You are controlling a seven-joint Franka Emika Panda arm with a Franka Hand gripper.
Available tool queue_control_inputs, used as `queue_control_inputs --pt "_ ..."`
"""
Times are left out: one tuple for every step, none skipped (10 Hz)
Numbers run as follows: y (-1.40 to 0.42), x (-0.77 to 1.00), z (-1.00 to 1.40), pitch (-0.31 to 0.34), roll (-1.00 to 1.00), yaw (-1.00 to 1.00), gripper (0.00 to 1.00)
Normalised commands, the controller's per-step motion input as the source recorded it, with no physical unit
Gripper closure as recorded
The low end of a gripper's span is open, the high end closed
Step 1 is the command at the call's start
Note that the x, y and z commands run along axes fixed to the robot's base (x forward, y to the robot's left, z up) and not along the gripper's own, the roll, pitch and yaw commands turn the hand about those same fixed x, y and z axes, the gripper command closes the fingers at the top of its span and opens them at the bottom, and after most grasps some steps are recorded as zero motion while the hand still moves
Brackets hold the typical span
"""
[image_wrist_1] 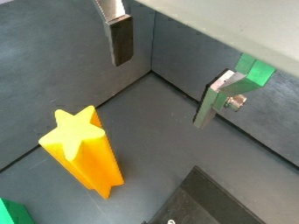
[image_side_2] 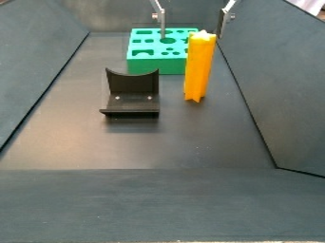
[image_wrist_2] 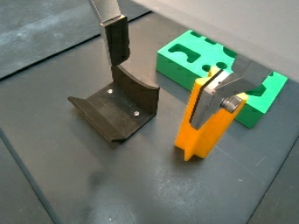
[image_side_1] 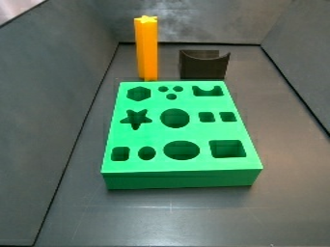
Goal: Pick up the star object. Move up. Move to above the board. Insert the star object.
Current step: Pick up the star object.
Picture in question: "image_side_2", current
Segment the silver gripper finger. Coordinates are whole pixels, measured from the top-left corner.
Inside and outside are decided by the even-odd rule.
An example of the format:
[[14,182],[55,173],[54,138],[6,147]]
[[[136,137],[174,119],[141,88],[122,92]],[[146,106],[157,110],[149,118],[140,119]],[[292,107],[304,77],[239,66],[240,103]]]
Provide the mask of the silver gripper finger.
[[149,0],[150,4],[156,10],[153,13],[153,18],[161,23],[161,35],[165,38],[165,8],[161,5],[160,0]]
[[227,27],[227,23],[235,18],[232,8],[235,7],[237,0],[229,0],[227,6],[220,11],[220,19],[217,24],[217,36],[223,37],[223,33]]

